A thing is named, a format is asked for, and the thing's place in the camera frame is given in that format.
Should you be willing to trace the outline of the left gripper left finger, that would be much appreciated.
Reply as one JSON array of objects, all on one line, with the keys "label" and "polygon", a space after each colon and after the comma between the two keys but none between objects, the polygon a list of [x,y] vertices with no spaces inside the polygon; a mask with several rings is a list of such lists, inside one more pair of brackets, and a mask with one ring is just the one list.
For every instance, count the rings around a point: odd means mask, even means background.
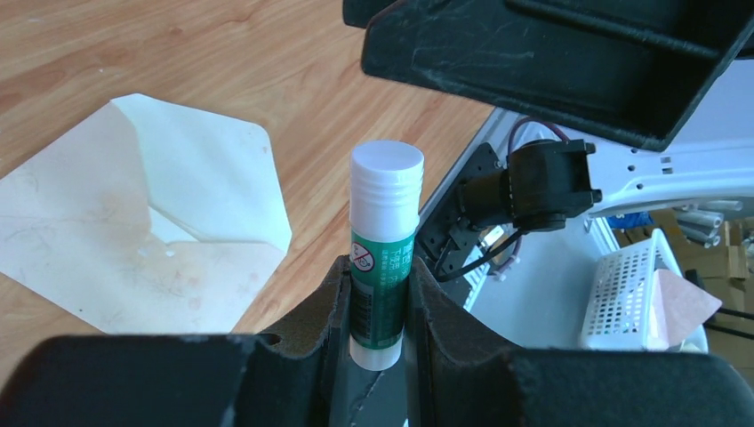
[{"label": "left gripper left finger", "polygon": [[349,259],[258,334],[62,335],[1,391],[4,426],[336,426],[347,413]]}]

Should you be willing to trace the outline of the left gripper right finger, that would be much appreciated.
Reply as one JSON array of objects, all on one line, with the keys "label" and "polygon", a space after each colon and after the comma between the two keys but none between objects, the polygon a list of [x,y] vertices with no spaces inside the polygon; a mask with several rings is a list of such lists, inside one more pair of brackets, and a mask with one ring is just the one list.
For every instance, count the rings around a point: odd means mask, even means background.
[{"label": "left gripper right finger", "polygon": [[406,314],[412,426],[750,426],[753,392],[700,353],[523,349],[413,260]]}]

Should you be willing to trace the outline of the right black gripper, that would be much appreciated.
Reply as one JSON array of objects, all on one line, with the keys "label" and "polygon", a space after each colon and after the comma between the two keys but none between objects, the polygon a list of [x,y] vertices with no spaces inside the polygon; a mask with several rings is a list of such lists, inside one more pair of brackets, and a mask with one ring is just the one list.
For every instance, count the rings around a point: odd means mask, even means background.
[{"label": "right black gripper", "polygon": [[346,1],[371,77],[662,152],[753,42],[750,1]]}]

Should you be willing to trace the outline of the cream paper envelope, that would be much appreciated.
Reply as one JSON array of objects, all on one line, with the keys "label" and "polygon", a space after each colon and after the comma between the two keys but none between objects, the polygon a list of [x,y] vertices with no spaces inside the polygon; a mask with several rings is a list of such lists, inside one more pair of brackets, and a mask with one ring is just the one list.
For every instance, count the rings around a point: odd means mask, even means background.
[{"label": "cream paper envelope", "polygon": [[225,334],[292,230],[268,133],[115,98],[1,181],[1,271],[107,334]]}]

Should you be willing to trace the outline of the green white glue stick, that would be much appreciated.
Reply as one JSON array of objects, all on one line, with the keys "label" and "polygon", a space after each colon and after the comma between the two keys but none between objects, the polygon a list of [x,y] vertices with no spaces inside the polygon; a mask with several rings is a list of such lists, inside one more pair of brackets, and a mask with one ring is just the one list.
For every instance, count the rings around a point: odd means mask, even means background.
[{"label": "green white glue stick", "polygon": [[422,152],[405,142],[369,141],[351,152],[349,355],[369,371],[401,356],[423,171]]}]

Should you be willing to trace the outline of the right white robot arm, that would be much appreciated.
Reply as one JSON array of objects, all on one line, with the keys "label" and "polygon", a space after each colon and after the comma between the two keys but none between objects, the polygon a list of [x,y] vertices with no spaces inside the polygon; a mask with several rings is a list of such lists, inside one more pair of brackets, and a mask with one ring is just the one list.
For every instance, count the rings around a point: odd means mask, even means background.
[{"label": "right white robot arm", "polygon": [[346,1],[369,76],[481,101],[587,134],[543,137],[460,173],[416,238],[440,282],[473,240],[566,220],[753,192],[753,140],[670,144],[753,46],[750,1]]}]

